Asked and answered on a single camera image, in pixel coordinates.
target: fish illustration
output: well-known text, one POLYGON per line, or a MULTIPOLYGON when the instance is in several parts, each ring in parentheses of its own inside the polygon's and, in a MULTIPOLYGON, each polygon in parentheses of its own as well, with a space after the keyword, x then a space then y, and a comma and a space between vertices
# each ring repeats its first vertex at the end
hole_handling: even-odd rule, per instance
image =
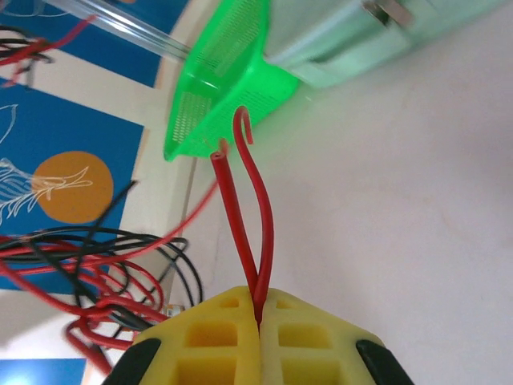
MULTIPOLYGON (((10 123, 2 134, 0 144, 12 131, 16 122, 17 104, 0 107, 10 111, 10 123)), ((89 167, 69 176, 36 176, 17 168, 9 159, 0 159, 0 225, 6 218, 16 217, 19 210, 26 206, 30 213, 40 198, 51 199, 53 191, 64 188, 78 188, 93 185, 93 182, 84 179, 89 167)))

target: light green container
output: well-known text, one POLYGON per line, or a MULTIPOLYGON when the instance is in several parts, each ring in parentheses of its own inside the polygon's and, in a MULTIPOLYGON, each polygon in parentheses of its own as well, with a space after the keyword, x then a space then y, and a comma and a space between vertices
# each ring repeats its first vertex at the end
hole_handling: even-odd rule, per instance
POLYGON ((164 157, 207 157, 233 142, 233 113, 257 124, 295 92, 299 80, 263 59, 269 0, 224 0, 185 61, 176 86, 164 157))

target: white line drawing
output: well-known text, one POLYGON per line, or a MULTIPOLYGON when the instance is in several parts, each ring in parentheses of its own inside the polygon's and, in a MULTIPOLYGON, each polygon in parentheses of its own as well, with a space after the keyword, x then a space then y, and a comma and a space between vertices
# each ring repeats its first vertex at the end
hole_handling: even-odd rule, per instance
POLYGON ((44 14, 46 3, 44 0, 34 0, 34 7, 32 9, 31 14, 15 14, 6 10, 9 4, 12 3, 13 0, 0 0, 0 14, 4 14, 6 16, 13 16, 16 18, 58 18, 60 16, 66 16, 69 12, 62 12, 60 14, 44 14))
MULTIPOLYGON (((17 104, 0 107, 0 111, 10 108, 10 124, 0 139, 0 144, 9 135, 16 122, 17 104)), ((64 188, 78 188, 92 186, 91 180, 83 179, 89 170, 89 166, 69 176, 36 176, 18 169, 7 158, 0 159, 0 226, 6 218, 16 217, 19 210, 26 206, 30 213, 39 198, 51 200, 51 194, 55 190, 64 188)))
POLYGON ((0 111, 5 110, 6 108, 10 108, 10 124, 6 130, 6 133, 3 134, 2 138, 0 139, 0 144, 2 144, 4 139, 10 134, 10 130, 12 130, 14 127, 14 123, 16 122, 16 110, 18 109, 18 105, 17 104, 9 104, 7 106, 0 107, 0 111))

